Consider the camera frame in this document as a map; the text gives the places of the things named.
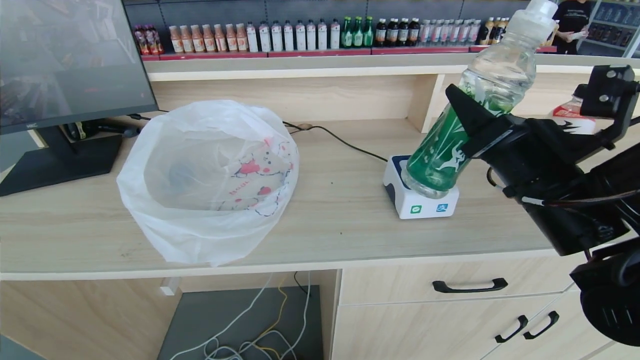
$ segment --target monitor stand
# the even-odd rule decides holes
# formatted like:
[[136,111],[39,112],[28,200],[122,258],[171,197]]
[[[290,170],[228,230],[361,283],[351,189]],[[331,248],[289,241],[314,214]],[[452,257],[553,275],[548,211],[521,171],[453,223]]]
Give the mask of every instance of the monitor stand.
[[0,196],[108,174],[122,136],[71,143],[60,126],[35,130],[48,147],[25,152],[0,182]]

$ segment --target green glass bottle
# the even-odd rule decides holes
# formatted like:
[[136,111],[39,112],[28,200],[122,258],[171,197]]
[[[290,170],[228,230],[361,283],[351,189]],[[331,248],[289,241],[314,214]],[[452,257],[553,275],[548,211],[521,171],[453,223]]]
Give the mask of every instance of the green glass bottle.
[[365,47],[373,46],[373,17],[367,16],[367,23],[364,26],[364,41]]
[[356,23],[353,25],[353,47],[362,47],[362,40],[364,34],[362,33],[362,18],[356,16]]
[[353,33],[351,32],[351,17],[344,17],[344,26],[342,27],[342,47],[348,49],[353,45]]

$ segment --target water bottle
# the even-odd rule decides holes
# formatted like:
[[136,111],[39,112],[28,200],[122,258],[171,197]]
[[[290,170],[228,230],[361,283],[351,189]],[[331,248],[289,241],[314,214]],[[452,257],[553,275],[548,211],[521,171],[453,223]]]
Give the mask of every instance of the water bottle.
[[[458,87],[494,115],[510,112],[536,78],[536,50],[554,30],[556,10],[557,5],[548,0],[531,0],[525,10],[518,10],[502,41],[476,56]],[[432,199],[446,196],[468,163],[460,149],[467,140],[448,104],[407,161],[404,183]]]

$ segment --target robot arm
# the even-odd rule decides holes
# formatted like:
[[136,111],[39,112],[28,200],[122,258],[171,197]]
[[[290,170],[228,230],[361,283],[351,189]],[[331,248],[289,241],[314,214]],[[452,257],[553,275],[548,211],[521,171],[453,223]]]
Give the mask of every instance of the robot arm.
[[595,135],[565,133],[549,119],[494,117],[454,85],[447,98],[469,141],[461,150],[502,179],[561,256],[584,252],[571,272],[589,322],[607,337],[640,347],[640,238],[590,253],[633,229],[640,233],[640,143],[584,173],[577,163],[615,148],[629,126],[640,84],[630,66],[596,66],[579,85],[582,115],[613,119]]

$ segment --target yellow cable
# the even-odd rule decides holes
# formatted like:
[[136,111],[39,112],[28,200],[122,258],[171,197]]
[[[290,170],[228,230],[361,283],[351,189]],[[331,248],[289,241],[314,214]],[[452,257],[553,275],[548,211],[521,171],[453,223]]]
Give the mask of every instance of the yellow cable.
[[[287,294],[284,291],[282,291],[282,289],[281,289],[282,284],[284,284],[284,281],[285,281],[286,278],[287,278],[286,276],[283,276],[282,280],[280,281],[280,284],[278,284],[278,291],[282,295],[284,295],[284,300],[282,301],[282,305],[280,305],[280,314],[278,314],[278,320],[275,323],[273,323],[273,325],[271,325],[268,329],[263,331],[262,334],[260,334],[260,336],[265,335],[267,332],[273,330],[273,328],[276,327],[276,325],[278,325],[278,323],[280,322],[280,319],[282,317],[282,310],[284,309],[284,304],[287,302]],[[273,351],[276,354],[276,359],[280,358],[280,354],[278,354],[278,352],[276,350],[273,350],[272,348],[268,348],[268,347],[259,347],[259,348],[261,348],[263,350]]]

